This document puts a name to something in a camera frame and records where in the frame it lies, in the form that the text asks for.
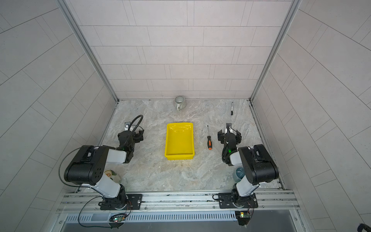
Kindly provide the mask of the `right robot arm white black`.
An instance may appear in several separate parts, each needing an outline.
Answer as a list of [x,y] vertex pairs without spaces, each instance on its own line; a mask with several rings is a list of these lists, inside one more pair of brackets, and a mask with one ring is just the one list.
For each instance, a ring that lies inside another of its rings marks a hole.
[[218,141],[224,145],[222,161],[228,166],[239,166],[244,170],[244,177],[234,184],[231,193],[219,193],[221,209],[257,208],[254,191],[261,183],[269,183],[279,178],[277,165],[262,144],[252,147],[240,147],[242,134],[234,130],[231,123],[217,133]]

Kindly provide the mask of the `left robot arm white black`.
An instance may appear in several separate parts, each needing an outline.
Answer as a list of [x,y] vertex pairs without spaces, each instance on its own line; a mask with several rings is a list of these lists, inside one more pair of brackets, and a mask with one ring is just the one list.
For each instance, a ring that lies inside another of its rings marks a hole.
[[129,163],[135,144],[144,140],[144,129],[139,125],[125,124],[118,135],[119,147],[82,146],[64,172],[64,180],[98,192],[102,201],[100,210],[139,210],[141,194],[126,194],[125,187],[105,174],[107,163]]

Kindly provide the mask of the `orange black handled screwdriver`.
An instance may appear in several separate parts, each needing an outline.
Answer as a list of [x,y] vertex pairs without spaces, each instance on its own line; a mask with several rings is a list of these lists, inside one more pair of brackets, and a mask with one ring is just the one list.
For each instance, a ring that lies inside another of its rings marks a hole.
[[208,136],[207,136],[207,146],[209,150],[212,150],[212,141],[211,141],[211,135],[210,135],[210,130],[209,126],[207,125],[207,130],[208,130]]

